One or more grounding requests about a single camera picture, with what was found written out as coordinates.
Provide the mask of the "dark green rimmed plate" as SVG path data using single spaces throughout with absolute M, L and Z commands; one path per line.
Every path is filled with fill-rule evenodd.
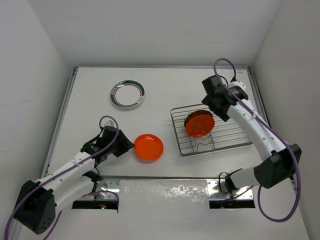
M 134 80 L 118 82 L 110 91 L 110 100 L 118 108 L 134 109 L 140 106 L 146 96 L 142 84 Z

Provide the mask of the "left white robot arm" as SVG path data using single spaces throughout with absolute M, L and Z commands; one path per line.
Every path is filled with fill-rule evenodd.
M 109 155 L 120 157 L 134 144 L 116 127 L 105 126 L 80 151 L 55 172 L 29 180 L 20 189 L 14 219 L 37 235 L 53 224 L 56 215 L 82 196 L 91 193 L 103 178 L 93 170 Z

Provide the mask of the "orange plastic plate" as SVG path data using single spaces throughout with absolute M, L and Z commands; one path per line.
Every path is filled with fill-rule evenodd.
M 162 156 L 164 144 L 156 135 L 142 134 L 134 141 L 134 152 L 140 159 L 154 162 Z
M 209 115 L 202 115 L 193 118 L 185 126 L 185 132 L 191 137 L 203 137 L 215 127 L 215 120 Z

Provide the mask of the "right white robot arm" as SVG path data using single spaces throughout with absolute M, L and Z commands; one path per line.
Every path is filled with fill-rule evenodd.
M 225 176 L 223 189 L 229 194 L 246 186 L 262 186 L 269 189 L 295 174 L 295 166 L 290 152 L 297 160 L 302 150 L 297 144 L 289 149 L 264 125 L 265 121 L 256 111 L 243 83 L 234 81 L 225 88 L 213 75 L 202 81 L 206 92 L 201 101 L 220 119 L 234 120 L 254 144 L 262 162 L 251 168 L 238 169 Z

